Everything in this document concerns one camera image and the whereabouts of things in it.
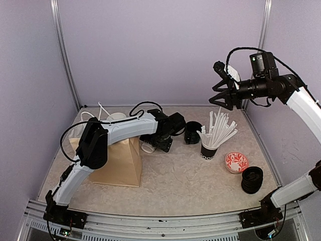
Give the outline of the brown paper bag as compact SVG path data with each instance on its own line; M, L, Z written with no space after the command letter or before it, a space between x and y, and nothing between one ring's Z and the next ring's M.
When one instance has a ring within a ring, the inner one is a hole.
M105 121L110 113L100 106L98 120ZM75 127L68 135L72 149L76 151L85 124ZM108 146L107 163L89 175L89 180L95 184L139 187L142 173L142 160L139 153L138 137L125 139Z

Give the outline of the stack of black cup lids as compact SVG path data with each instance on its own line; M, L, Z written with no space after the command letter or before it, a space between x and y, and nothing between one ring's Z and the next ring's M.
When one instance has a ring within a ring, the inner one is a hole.
M241 187L247 194L254 194L259 191L263 183L263 171L261 168L248 167L242 172Z

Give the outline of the stack of white paper cups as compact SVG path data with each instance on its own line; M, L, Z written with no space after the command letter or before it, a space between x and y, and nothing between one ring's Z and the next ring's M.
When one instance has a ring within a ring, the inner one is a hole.
M121 119L124 119L124 118L127 118L127 116L124 113L116 112L116 113L110 114L107 117L106 121L113 122L113 121L118 121L118 120L121 120Z

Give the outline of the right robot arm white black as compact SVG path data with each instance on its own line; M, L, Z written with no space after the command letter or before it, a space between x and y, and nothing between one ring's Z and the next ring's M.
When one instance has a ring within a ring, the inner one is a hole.
M278 98L294 111L316 139L320 140L320 105L299 75L271 52L256 49L256 53L250 55L254 78L237 80L229 73L229 60L231 55L239 50L239 47L231 50L225 62L214 63L213 69L222 80L212 88L217 95L210 98L209 102L233 110L235 107L240 109L242 101L246 99ZM264 206L257 210L256 217L260 222L267 223L276 215L276 208L303 200L317 190L320 190L320 162L307 174L262 199L261 204Z

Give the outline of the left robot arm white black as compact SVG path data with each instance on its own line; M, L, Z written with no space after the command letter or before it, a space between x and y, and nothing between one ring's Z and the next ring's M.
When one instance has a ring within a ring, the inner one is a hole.
M46 194L46 214L50 214L59 223L70 219L69 203L75 191L94 170L107 163L108 147L119 141L142 136L153 147L168 152L172 137L185 130L184 117L175 112L166 115L158 105L147 111L130 111L129 116L114 121L102 121L92 117L69 127L73 129L83 125L84 131L79 140L72 164L61 175L54 190Z

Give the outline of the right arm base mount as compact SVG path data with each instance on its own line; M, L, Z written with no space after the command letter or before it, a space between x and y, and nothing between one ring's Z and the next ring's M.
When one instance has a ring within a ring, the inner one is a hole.
M256 210L248 210L239 214L242 228L259 226L278 219L283 219L281 208L277 208L271 201L273 192L270 192L262 200L260 200L260 208Z

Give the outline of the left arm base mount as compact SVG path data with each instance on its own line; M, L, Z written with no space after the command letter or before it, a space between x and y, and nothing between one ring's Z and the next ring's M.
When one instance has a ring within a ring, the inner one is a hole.
M70 210L68 206L57 205L52 194L52 190L49 190L46 194L45 199L47 206L43 219L68 227L84 229L88 214Z

